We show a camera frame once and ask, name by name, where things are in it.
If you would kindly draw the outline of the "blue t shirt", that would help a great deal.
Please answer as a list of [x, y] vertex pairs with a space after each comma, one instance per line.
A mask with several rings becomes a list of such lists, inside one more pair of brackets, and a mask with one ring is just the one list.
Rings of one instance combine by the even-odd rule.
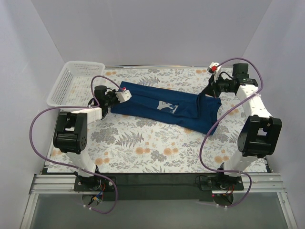
[[207, 134], [216, 123], [222, 105], [219, 98], [207, 97], [205, 94], [190, 94], [128, 82], [122, 82], [121, 86], [128, 89], [132, 97], [111, 108], [112, 113], [148, 118], [203, 134]]

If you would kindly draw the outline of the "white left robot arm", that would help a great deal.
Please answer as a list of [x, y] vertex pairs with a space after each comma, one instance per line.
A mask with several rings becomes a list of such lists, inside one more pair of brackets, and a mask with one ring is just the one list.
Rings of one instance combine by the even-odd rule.
[[88, 108], [59, 112], [53, 145], [72, 161], [77, 167], [74, 172], [80, 184], [87, 189], [96, 191], [101, 187], [102, 178], [96, 176], [99, 170], [89, 153], [85, 151], [88, 142], [88, 125], [102, 120], [108, 113], [109, 108], [128, 101], [131, 94], [128, 90], [111, 90], [100, 85], [94, 88], [94, 97], [89, 100]]

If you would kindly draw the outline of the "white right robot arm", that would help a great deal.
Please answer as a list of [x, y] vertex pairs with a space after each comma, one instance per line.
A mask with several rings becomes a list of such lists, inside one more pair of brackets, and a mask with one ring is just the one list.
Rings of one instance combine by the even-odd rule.
[[215, 98], [221, 93], [234, 93], [242, 103], [247, 120], [238, 136], [237, 151], [216, 171], [200, 176], [198, 186], [203, 191], [243, 190], [242, 173], [254, 161], [273, 154], [282, 121], [266, 109], [257, 81], [249, 77], [248, 64], [234, 64], [231, 79], [221, 76], [221, 65], [217, 62], [212, 62], [207, 70], [211, 77], [203, 92]]

